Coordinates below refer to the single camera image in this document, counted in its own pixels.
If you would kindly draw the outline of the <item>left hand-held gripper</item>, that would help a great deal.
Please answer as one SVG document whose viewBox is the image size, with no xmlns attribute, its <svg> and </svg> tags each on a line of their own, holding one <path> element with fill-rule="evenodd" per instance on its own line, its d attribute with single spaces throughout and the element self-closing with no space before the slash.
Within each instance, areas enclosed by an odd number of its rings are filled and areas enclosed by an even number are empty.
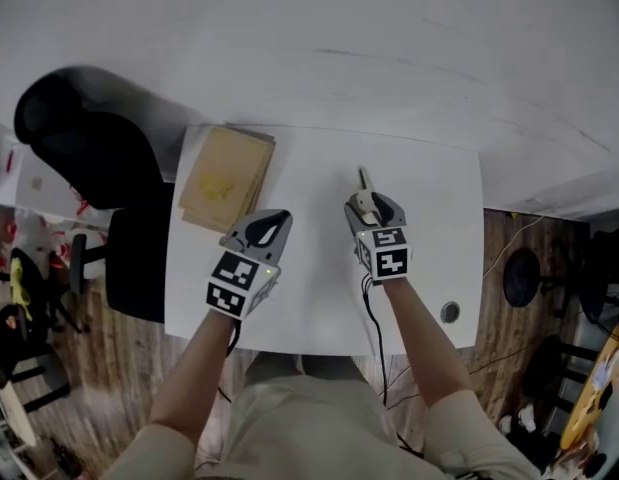
<svg viewBox="0 0 619 480">
<path fill-rule="evenodd" d="M 206 304 L 237 321 L 270 294 L 281 274 L 282 257 L 293 224 L 285 209 L 259 210 L 243 216 L 219 242 Z"/>
</svg>

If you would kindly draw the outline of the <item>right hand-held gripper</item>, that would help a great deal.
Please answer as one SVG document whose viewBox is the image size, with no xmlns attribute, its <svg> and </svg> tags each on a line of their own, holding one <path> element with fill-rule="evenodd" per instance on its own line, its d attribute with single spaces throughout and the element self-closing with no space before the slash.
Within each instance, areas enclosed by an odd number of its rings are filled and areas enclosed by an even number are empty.
<svg viewBox="0 0 619 480">
<path fill-rule="evenodd" d="M 376 284 L 405 278 L 412 260 L 404 210 L 375 192 L 368 170 L 358 165 L 360 190 L 344 205 L 355 242 L 355 254 Z"/>
</svg>

